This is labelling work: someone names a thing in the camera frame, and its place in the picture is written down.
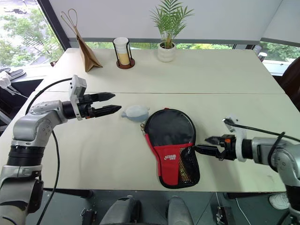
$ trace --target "potted plant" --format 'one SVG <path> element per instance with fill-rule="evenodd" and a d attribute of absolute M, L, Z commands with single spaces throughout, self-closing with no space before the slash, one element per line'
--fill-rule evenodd
<path fill-rule="evenodd" d="M 193 15 L 193 9 L 183 7 L 179 0 L 161 0 L 161 5 L 152 10 L 151 18 L 158 27 L 162 42 L 158 44 L 158 59 L 170 62 L 175 57 L 176 44 L 173 40 L 186 27 L 185 19 Z"/>

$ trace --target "green leaves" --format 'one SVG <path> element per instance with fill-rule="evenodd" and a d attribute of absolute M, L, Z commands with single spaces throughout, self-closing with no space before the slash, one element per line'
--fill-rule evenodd
<path fill-rule="evenodd" d="M 150 16 L 158 27 L 166 48 L 172 47 L 172 40 L 186 27 L 185 19 L 192 14 L 193 9 L 183 8 L 179 0 L 161 0 L 161 5 L 152 10 Z"/>

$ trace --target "white cable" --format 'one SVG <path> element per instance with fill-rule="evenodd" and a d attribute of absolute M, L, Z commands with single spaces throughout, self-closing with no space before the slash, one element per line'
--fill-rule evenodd
<path fill-rule="evenodd" d="M 219 202 L 219 198 L 218 198 L 217 192 L 216 192 L 216 197 L 217 197 L 217 203 L 219 204 L 219 206 L 221 206 L 221 205 L 220 205 L 220 202 Z"/>
<path fill-rule="evenodd" d="M 18 92 L 15 92 L 15 91 L 13 91 L 13 90 L 10 90 L 10 89 L 8 89 L 8 88 L 3 88 L 3 89 L 5 89 L 5 90 L 7 90 L 7 91 L 9 91 L 9 92 L 15 93 L 15 94 L 17 94 L 17 95 L 20 95 L 20 96 L 22 96 L 22 97 L 24 97 L 24 98 L 27 98 L 27 99 L 28 99 L 28 97 L 26 97 L 26 96 L 24 96 L 24 95 L 22 95 L 22 94 L 20 94 L 20 93 L 18 93 Z"/>
<path fill-rule="evenodd" d="M 246 215 L 244 214 L 243 210 L 240 208 L 238 199 L 236 198 L 236 204 L 238 205 L 238 208 L 240 209 L 241 213 L 244 215 L 245 219 L 247 220 L 247 222 L 249 223 L 249 225 L 251 225 L 250 221 L 248 220 L 248 218 L 246 217 Z"/>

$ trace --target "floor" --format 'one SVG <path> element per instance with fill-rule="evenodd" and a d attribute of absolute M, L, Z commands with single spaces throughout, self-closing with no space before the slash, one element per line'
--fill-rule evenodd
<path fill-rule="evenodd" d="M 41 208 L 34 214 L 29 214 L 26 224 L 36 224 L 38 217 L 49 198 L 50 192 L 45 191 Z M 165 206 L 173 195 L 180 196 L 188 206 L 195 225 L 215 225 L 217 210 L 216 193 L 183 192 L 183 191 L 94 191 L 90 199 L 55 193 L 52 202 L 42 221 L 42 225 L 81 225 L 80 216 L 83 208 L 98 212 L 94 225 L 98 225 L 101 218 L 115 200 L 133 195 L 142 203 L 142 221 L 153 224 L 167 224 Z M 235 200 L 225 199 L 223 193 L 218 193 L 220 204 L 232 208 L 235 224 L 247 225 L 245 217 L 237 207 Z M 275 225 L 285 210 L 276 210 L 268 202 L 269 195 L 240 198 L 239 204 L 252 225 Z"/>

